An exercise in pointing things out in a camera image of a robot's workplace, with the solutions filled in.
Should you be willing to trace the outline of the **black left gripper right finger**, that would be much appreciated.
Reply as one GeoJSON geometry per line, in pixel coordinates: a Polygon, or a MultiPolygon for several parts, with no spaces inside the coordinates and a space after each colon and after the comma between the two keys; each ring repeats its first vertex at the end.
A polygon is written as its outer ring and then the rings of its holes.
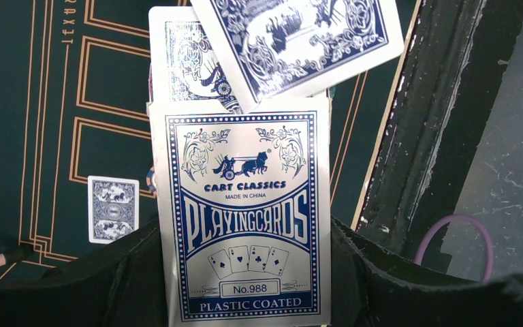
{"type": "Polygon", "coordinates": [[[332,326],[523,326],[523,274],[482,283],[424,268],[331,219],[332,326]]]}

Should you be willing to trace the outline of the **blue white card deck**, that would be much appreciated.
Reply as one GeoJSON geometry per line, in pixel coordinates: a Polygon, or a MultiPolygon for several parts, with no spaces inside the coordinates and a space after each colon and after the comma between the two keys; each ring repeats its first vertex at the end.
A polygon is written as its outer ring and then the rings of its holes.
{"type": "Polygon", "coordinates": [[[230,112],[193,8],[148,20],[168,325],[331,324],[330,98],[230,112]]]}

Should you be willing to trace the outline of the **blue playing card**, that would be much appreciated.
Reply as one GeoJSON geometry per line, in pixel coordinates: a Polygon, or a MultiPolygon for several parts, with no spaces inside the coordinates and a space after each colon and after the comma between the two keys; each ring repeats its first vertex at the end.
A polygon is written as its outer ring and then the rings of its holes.
{"type": "Polygon", "coordinates": [[[308,97],[399,57],[394,1],[194,1],[238,103],[308,97]]]}
{"type": "Polygon", "coordinates": [[[89,176],[89,242],[108,244],[139,228],[139,182],[127,178],[89,176]]]}

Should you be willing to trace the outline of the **blue back playing card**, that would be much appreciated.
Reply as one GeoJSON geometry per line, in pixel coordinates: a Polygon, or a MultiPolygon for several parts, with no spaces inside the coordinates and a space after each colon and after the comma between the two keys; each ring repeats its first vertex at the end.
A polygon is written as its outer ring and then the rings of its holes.
{"type": "Polygon", "coordinates": [[[127,178],[89,176],[89,242],[108,244],[139,228],[139,182],[127,178]]]}

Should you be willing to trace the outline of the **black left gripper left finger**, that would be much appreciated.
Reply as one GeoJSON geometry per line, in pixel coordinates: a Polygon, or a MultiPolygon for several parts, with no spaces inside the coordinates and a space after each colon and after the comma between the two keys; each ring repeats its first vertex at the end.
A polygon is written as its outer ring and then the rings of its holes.
{"type": "Polygon", "coordinates": [[[0,283],[0,326],[167,326],[158,219],[41,279],[0,283]]]}

